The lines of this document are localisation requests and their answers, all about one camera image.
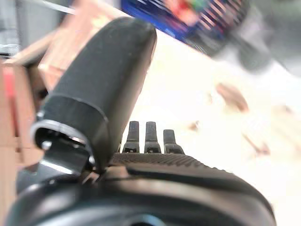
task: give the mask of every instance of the wooden board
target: wooden board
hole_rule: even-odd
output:
[[[17,157],[15,148],[1,147],[1,204],[3,208],[3,216],[5,217],[16,198],[16,173],[17,173]]]
[[[15,199],[16,139],[0,62],[0,225]]]
[[[14,146],[14,129],[10,112],[10,103],[5,91],[3,65],[0,61],[0,146]]]
[[[30,165],[40,160],[42,156],[42,152],[35,147],[30,138],[30,127],[34,122],[36,112],[26,69],[23,66],[14,65],[13,70],[20,148],[24,164]]]

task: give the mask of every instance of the textured rubber surface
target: textured rubber surface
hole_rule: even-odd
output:
[[[184,154],[116,153],[109,165],[126,166],[129,174],[139,177],[247,194],[260,200],[274,215],[265,197],[243,179],[224,170],[208,167]]]
[[[210,168],[190,156],[179,154],[115,154],[110,162],[111,165],[128,165],[131,163],[158,164],[170,167]]]

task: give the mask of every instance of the black foam grip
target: black foam grip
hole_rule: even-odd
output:
[[[39,120],[51,119],[83,134],[96,167],[103,169],[119,146],[156,40],[155,28],[139,19],[108,23],[61,77]]]

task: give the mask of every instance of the black handle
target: black handle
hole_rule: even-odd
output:
[[[141,92],[156,46],[156,30],[122,17],[83,48],[50,93],[32,127],[36,144],[56,131],[82,141],[103,169],[116,152]]]

